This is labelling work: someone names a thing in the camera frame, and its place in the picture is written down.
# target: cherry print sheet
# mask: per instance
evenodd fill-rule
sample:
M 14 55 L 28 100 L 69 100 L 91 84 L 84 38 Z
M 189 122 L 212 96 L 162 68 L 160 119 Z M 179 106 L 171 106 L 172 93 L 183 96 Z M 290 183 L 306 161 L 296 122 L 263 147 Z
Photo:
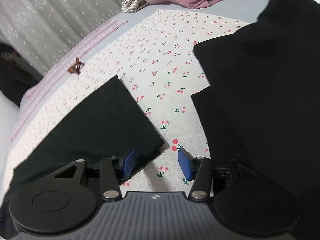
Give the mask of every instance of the cherry print sheet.
M 184 147 L 194 157 L 210 156 L 190 98 L 209 85 L 192 53 L 193 46 L 234 33 L 245 25 L 245 22 L 198 12 L 158 10 L 127 31 L 88 60 L 79 76 L 70 75 L 42 106 L 8 155 L 2 195 L 9 187 L 13 169 L 69 111 L 114 75 L 122 80 L 167 142 L 158 158 L 121 185 L 123 194 L 128 190 L 188 194 L 192 182 L 180 170 L 178 149 Z M 139 129 L 139 123 L 128 128 Z

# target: black cloth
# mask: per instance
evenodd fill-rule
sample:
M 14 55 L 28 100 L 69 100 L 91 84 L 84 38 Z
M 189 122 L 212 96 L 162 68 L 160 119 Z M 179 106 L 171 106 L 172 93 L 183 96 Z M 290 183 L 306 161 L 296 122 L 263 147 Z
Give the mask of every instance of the black cloth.
M 0 209 L 4 228 L 0 235 L 17 234 L 9 214 L 9 202 L 25 185 L 38 181 L 77 160 L 99 163 L 105 157 L 122 156 L 136 149 L 135 170 L 159 154 L 164 141 L 117 76 L 76 106 L 14 170 L 10 189 Z
M 314 0 L 270 0 L 256 23 L 194 47 L 211 85 L 192 96 L 211 158 L 244 154 L 295 193 L 294 235 L 308 240 L 320 238 L 319 22 Z
M 0 90 L 9 100 L 20 106 L 25 92 L 36 84 L 29 73 L 0 57 Z

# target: black garment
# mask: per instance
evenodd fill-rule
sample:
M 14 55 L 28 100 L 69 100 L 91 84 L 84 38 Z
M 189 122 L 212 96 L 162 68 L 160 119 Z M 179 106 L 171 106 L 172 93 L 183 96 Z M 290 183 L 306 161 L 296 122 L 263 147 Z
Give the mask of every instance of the black garment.
M 192 99 L 212 159 L 243 152 L 295 193 L 294 235 L 308 240 L 320 238 L 319 22 L 314 0 L 270 0 L 256 23 L 194 47 L 211 85 Z M 229 124 L 216 125 L 220 117 Z
M 0 90 L 17 106 L 20 106 L 25 92 L 36 84 L 38 81 L 29 73 L 0 57 Z
M 126 87 L 115 76 L 75 107 L 39 144 L 14 177 L 0 218 L 0 235 L 17 234 L 9 214 L 9 202 L 23 186 L 38 181 L 77 159 L 99 163 L 105 157 L 122 156 L 135 148 L 135 170 L 159 154 L 164 141 L 141 111 Z

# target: blue gripper pad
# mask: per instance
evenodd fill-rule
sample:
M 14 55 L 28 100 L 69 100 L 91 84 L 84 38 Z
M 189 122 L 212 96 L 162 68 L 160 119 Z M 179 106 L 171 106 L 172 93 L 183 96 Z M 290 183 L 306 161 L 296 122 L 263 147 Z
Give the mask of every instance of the blue gripper pad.
M 197 174 L 197 171 L 191 170 L 190 161 L 192 159 L 193 158 L 191 158 L 189 153 L 184 148 L 180 148 L 178 150 L 178 162 L 183 172 L 183 175 L 186 177 L 187 180 L 194 180 Z
M 11 240 L 173 239 L 259 240 L 230 231 L 207 204 L 189 201 L 183 192 L 127 192 L 120 201 L 104 203 L 88 223 L 72 232 L 58 236 L 19 233 Z M 263 240 L 271 239 L 295 240 L 290 234 Z
M 133 149 L 128 154 L 128 156 L 124 159 L 124 165 L 123 165 L 124 168 L 122 169 L 122 172 L 123 172 L 123 176 L 126 179 L 129 178 L 131 171 L 133 170 L 134 164 L 136 162 L 136 157 L 137 157 L 136 150 Z

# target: gray curtain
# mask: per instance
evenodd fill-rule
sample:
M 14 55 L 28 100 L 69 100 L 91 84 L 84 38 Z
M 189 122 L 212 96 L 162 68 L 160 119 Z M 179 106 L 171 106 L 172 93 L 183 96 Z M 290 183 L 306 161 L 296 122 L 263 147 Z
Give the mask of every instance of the gray curtain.
M 0 37 L 42 75 L 87 34 L 121 11 L 122 0 L 0 0 Z

